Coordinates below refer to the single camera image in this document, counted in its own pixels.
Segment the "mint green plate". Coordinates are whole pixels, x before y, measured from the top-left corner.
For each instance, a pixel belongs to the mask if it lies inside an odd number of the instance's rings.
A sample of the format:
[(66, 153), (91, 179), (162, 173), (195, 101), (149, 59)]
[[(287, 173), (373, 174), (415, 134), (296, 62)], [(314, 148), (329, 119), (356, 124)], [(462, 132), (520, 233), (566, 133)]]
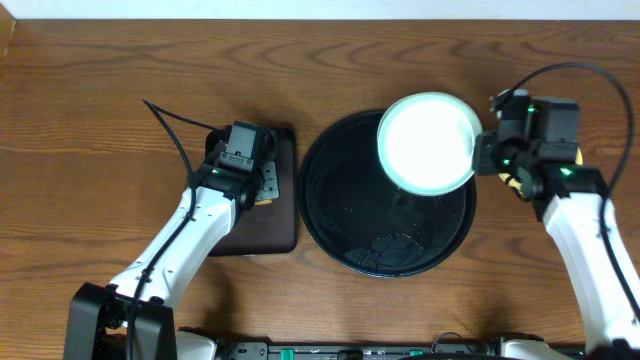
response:
[(376, 132), (380, 165), (398, 188), (439, 196), (474, 176), (476, 137), (483, 131), (476, 112), (442, 92), (406, 96), (384, 111)]

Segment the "yellow plate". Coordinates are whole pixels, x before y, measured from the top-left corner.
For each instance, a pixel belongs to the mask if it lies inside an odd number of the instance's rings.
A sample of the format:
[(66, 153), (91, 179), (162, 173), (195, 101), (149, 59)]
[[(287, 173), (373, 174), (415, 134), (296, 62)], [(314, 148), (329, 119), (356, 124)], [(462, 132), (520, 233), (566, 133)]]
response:
[[(577, 150), (575, 164), (576, 165), (583, 165), (584, 164), (584, 160), (583, 160), (583, 155), (582, 155), (581, 149)], [(504, 184), (506, 186), (508, 186), (515, 193), (515, 195), (520, 200), (525, 201), (525, 202), (528, 201), (528, 198), (522, 192), (521, 181), (517, 180), (514, 175), (510, 175), (509, 173), (500, 173), (499, 174), (499, 178), (504, 182)]]

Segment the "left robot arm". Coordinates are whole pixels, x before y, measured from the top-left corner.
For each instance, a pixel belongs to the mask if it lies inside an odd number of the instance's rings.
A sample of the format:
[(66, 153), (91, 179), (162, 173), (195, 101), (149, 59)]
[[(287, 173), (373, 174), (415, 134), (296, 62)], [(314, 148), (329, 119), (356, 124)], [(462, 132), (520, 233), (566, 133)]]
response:
[(174, 310), (210, 251), (255, 202), (278, 197), (276, 165), (202, 164), (174, 214), (142, 254), (106, 286), (71, 300), (67, 359), (213, 359), (217, 343), (178, 331)]

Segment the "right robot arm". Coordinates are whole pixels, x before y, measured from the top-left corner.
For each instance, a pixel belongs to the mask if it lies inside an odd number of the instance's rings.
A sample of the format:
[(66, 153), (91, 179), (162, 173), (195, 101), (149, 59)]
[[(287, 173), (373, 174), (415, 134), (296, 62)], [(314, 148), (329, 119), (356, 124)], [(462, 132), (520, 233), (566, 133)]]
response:
[(479, 135), (472, 168), (499, 175), (529, 202), (558, 248), (576, 296), (590, 359), (639, 356), (639, 276), (622, 241), (601, 172), (575, 142)]

